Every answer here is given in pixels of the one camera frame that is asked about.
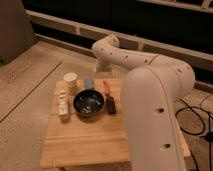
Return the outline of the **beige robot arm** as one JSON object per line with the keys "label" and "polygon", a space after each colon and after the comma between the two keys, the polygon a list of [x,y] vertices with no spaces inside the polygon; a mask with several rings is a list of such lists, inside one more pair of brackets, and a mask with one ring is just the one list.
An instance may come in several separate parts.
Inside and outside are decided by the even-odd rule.
{"label": "beige robot arm", "polygon": [[111,64],[129,70],[121,88],[121,108],[132,171],[187,171],[175,118],[175,103],[195,84],[185,61],[126,50],[111,34],[92,45],[99,71]]}

